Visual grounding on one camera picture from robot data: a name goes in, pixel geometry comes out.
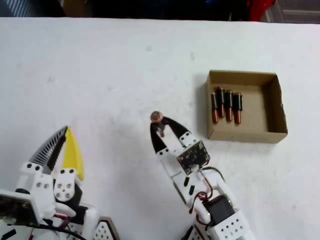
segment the white surface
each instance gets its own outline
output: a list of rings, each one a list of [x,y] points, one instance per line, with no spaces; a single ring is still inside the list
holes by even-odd
[[[203,140],[258,240],[320,235],[320,25],[5,18],[0,33],[0,187],[13,189],[21,164],[68,124],[83,200],[120,238],[180,239],[193,218],[153,151],[160,110]],[[277,73],[288,137],[205,140],[210,69]]]

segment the small cylindrical object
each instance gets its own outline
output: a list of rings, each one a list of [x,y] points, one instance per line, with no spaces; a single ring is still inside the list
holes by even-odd
[[[232,107],[234,105],[234,94],[231,90],[227,90],[224,95],[225,118],[227,122],[232,122]]]
[[[222,87],[218,87],[216,90],[217,102],[218,102],[218,112],[219,117],[225,117],[225,90]]]
[[[242,111],[242,95],[240,92],[236,92],[233,95],[233,114],[234,114],[235,124],[241,124],[241,111]]]
[[[218,102],[216,93],[213,91],[211,92],[211,112],[212,112],[212,122],[217,124],[219,122],[218,117]]]

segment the cardboard box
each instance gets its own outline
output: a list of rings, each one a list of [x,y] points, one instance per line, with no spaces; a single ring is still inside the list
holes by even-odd
[[[212,122],[211,92],[217,87],[242,93],[241,124]],[[281,87],[275,73],[211,70],[207,79],[208,138],[246,143],[278,143],[288,135]]]

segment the white robot part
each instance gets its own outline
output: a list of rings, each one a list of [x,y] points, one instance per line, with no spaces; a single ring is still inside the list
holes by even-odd
[[[85,212],[82,236],[91,239],[99,223],[100,215],[95,207],[88,208]]]
[[[163,117],[180,141],[181,149],[170,149],[155,134],[151,124],[152,145],[157,157],[181,196],[189,213],[196,212],[191,232],[185,239],[255,240],[236,199],[222,174],[209,166],[210,155],[202,141],[174,120]]]
[[[76,169],[63,168],[56,176],[54,196],[61,202],[67,202],[75,195]]]
[[[255,239],[246,237],[246,234],[250,232],[250,227],[241,210],[208,231],[211,232],[213,239],[237,240],[240,237],[242,237],[242,240]]]
[[[37,172],[31,188],[41,219],[50,219],[56,212],[56,200],[52,189],[54,180],[51,175]]]

